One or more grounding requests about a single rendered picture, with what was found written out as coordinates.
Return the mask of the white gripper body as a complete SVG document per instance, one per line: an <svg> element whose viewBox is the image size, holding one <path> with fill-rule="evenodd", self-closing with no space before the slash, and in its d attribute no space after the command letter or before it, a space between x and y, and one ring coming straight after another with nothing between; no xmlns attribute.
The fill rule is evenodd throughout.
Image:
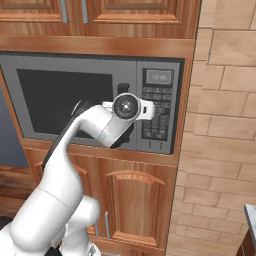
<svg viewBox="0 0 256 256"><path fill-rule="evenodd" d="M154 103L140 99L116 99L114 102L104 101L102 106L102 120L111 120L113 117L125 121L151 120L155 115Z"/></svg>

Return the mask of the grey microwave oven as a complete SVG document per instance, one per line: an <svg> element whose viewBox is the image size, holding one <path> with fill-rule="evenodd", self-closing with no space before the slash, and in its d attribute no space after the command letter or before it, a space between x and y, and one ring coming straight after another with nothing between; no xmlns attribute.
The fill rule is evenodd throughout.
<svg viewBox="0 0 256 256"><path fill-rule="evenodd" d="M126 150L171 154L174 152L176 127L184 60L182 58L122 57L103 55L72 54L25 54L7 55L61 55L86 56L88 58L128 60L136 63L136 92L132 93L156 105L152 120L137 121L130 135L130 141L122 147Z"/></svg>

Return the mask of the wooden arched cupboard door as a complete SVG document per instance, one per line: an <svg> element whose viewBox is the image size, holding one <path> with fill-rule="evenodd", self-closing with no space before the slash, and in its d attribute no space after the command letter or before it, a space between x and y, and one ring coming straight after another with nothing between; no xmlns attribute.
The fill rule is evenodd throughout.
<svg viewBox="0 0 256 256"><path fill-rule="evenodd" d="M163 249L167 243L176 169L124 160L99 159L102 210L110 238Z"/></svg>
<svg viewBox="0 0 256 256"><path fill-rule="evenodd" d="M46 150L26 149L25 153L28 157L29 164L36 183L39 183L43 176L42 164L47 154ZM93 187L95 181L94 160L92 156L68 154L73 167L80 175L83 184L83 193L85 195L97 198L97 190Z"/></svg>

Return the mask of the grey microwave door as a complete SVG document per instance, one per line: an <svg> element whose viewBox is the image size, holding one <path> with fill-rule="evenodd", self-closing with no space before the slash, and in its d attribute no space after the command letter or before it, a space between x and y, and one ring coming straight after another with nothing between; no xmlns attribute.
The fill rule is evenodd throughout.
<svg viewBox="0 0 256 256"><path fill-rule="evenodd" d="M136 92L136 63L61 55L0 55L0 66L26 138L55 140L79 101L113 101L118 86Z"/></svg>

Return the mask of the dark blue-grey panel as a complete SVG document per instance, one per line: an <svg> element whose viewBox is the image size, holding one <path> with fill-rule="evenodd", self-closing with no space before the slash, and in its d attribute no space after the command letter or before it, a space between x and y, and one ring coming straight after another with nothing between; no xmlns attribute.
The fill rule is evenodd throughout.
<svg viewBox="0 0 256 256"><path fill-rule="evenodd" d="M0 88L0 165L27 168L28 163Z"/></svg>

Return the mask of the wooden counter cabinet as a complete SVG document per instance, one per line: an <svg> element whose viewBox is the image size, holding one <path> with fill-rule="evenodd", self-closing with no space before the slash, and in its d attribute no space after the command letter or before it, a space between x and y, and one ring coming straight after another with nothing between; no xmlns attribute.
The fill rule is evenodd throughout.
<svg viewBox="0 0 256 256"><path fill-rule="evenodd" d="M236 256L256 256L255 241L250 231L247 231L237 250Z"/></svg>

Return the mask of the wooden wall cupboard door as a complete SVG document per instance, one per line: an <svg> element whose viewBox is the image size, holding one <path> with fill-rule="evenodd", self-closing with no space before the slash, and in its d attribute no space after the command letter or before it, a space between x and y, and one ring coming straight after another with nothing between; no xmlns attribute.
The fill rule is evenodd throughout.
<svg viewBox="0 0 256 256"><path fill-rule="evenodd" d="M89 23L83 36L120 38L194 39L201 0L87 0Z"/></svg>
<svg viewBox="0 0 256 256"><path fill-rule="evenodd" d="M0 0L0 35L77 35L76 0L66 0L66 8L69 23L60 0Z"/></svg>

